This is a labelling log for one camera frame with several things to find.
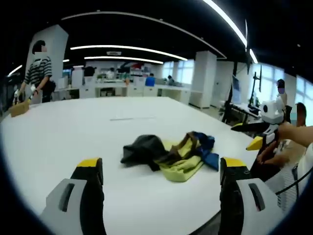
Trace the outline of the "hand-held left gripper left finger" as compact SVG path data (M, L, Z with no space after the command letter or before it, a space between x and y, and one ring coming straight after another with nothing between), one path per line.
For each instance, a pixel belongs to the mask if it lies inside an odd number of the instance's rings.
M103 164L86 159L46 197L40 220L55 235L105 235Z

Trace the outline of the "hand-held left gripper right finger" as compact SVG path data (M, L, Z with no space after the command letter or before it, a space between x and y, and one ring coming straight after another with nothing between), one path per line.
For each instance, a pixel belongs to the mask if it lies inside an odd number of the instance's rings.
M284 218L277 195L241 160L220 159L220 235L268 235Z

